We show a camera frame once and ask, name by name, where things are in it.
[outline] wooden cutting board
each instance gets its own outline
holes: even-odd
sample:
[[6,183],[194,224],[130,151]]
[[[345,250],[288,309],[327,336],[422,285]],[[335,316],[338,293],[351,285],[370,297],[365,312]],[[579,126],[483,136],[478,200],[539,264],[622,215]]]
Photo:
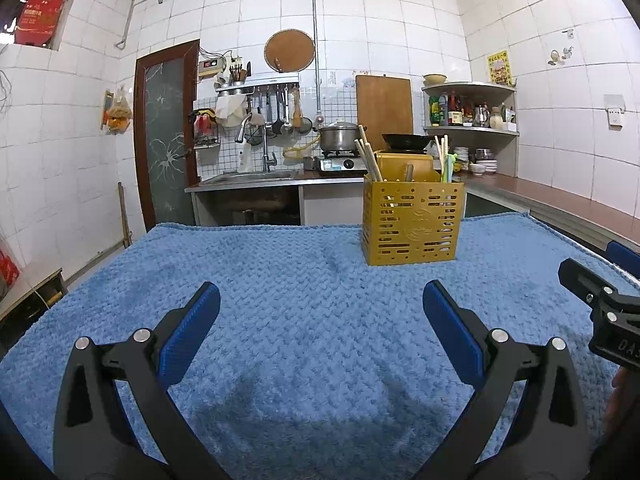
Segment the wooden cutting board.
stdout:
[[411,81],[375,75],[356,76],[358,124],[367,127],[374,150],[387,150],[382,134],[412,134]]

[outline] electrical outlet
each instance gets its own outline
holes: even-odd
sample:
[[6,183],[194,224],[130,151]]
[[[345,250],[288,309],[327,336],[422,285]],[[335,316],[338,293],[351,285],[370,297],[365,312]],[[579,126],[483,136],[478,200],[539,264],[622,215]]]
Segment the electrical outlet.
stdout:
[[622,126],[622,110],[620,108],[607,108],[609,126]]

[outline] poster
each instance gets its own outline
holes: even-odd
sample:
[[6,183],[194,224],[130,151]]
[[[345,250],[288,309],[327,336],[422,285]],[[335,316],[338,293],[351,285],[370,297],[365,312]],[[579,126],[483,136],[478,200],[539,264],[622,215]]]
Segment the poster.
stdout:
[[509,54],[506,50],[487,57],[489,62],[489,78],[492,83],[498,85],[513,86]]

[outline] plastic bottle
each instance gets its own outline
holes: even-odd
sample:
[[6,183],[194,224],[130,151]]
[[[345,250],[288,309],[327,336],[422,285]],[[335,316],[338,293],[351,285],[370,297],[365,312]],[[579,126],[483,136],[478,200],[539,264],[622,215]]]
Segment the plastic bottle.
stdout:
[[440,107],[440,126],[449,126],[449,107],[447,106],[447,98],[449,96],[444,92],[438,100]]

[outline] metal shelf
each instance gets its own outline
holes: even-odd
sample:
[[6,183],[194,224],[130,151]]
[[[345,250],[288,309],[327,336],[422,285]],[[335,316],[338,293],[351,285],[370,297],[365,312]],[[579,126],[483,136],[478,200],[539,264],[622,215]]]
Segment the metal shelf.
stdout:
[[425,126],[425,132],[429,132],[430,134],[435,134],[437,131],[444,130],[446,132],[480,132],[480,133],[488,133],[488,134],[502,134],[509,135],[512,137],[518,137],[520,134],[518,132],[509,132],[507,130],[494,130],[493,128],[478,128],[476,126]]
[[456,94],[478,101],[504,101],[507,97],[516,93],[516,89],[510,86],[495,83],[461,81],[425,86],[422,88],[422,91],[427,95],[440,95],[443,92],[454,91]]

